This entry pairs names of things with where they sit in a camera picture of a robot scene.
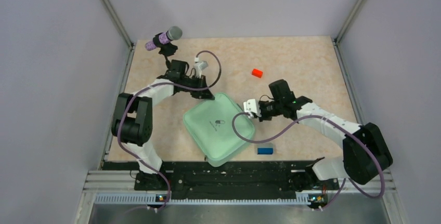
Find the green plastic medicine box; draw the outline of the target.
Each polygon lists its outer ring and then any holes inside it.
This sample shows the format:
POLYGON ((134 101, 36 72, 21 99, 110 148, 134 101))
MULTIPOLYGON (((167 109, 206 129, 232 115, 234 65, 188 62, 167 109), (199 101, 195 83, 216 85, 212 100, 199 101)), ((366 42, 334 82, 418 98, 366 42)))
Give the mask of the green plastic medicine box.
POLYGON ((211 166, 222 166, 250 145, 232 128, 232 119, 242 111, 227 94, 216 93, 214 100, 200 102, 184 114, 187 131, 211 166))

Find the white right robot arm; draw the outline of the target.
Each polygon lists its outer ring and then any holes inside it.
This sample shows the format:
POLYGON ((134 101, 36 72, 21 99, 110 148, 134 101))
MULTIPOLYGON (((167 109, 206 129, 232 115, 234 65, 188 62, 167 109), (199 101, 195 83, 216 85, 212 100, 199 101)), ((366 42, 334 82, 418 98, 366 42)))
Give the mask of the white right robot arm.
POLYGON ((272 96, 268 100, 244 103, 259 121, 283 116, 320 132, 336 143, 342 156, 314 161, 305 174, 312 189, 320 188, 328 179, 349 178, 365 185, 393 164, 392 155, 380 128, 373 123, 361 125, 332 114, 305 96, 296 97, 285 80, 269 84, 272 96))

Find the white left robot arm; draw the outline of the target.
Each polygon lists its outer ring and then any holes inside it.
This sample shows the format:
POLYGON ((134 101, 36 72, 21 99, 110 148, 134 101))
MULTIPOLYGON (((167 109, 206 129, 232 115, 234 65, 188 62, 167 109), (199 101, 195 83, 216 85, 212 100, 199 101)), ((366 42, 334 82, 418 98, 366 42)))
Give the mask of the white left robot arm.
POLYGON ((111 132, 119 146, 133 156, 139 170, 147 176, 147 183, 154 189, 166 185, 167 176, 161 172, 162 159, 157 155, 152 141, 153 107, 178 92, 189 92, 193 98, 213 100, 202 71, 208 67, 206 61, 196 61, 193 75, 188 75, 189 64, 172 60, 165 74, 158 76, 146 88, 132 94, 118 95, 114 109, 111 132))

